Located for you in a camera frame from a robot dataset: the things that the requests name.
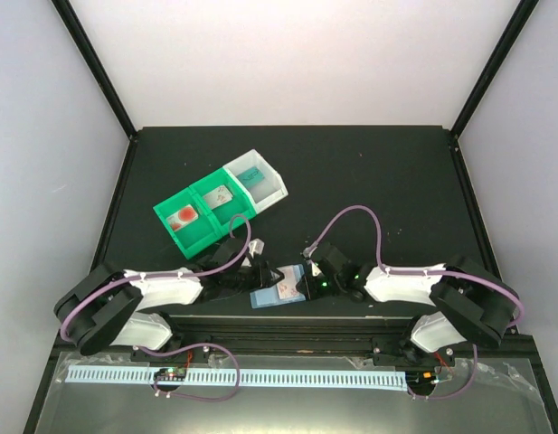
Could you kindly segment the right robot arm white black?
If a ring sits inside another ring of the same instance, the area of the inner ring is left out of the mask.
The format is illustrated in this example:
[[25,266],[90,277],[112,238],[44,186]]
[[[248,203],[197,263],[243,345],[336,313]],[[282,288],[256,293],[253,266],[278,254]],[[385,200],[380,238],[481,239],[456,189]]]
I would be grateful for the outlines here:
[[412,319],[393,351],[420,364],[440,349],[469,342],[497,348],[522,312],[513,289],[476,262],[450,262],[410,268],[357,264],[329,242],[303,252],[307,262],[298,291],[309,300],[343,296],[356,303],[404,302],[434,308]]

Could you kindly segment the white card red pattern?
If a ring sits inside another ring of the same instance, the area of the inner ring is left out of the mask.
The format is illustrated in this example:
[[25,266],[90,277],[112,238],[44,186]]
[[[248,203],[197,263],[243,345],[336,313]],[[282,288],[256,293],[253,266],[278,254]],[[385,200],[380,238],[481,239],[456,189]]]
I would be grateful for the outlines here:
[[278,268],[284,273],[284,279],[276,285],[279,300],[282,302],[304,301],[305,297],[297,292],[296,285],[302,277],[299,265]]

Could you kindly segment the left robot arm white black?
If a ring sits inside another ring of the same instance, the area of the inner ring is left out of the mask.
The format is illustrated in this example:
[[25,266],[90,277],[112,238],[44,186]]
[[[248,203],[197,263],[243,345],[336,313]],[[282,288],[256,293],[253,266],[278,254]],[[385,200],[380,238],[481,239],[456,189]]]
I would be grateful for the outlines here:
[[262,255],[255,239],[228,239],[212,255],[176,270],[142,272],[103,263],[54,306],[60,336],[83,355],[109,346],[144,346],[164,361],[176,359],[184,340],[168,306],[191,306],[266,289],[285,276]]

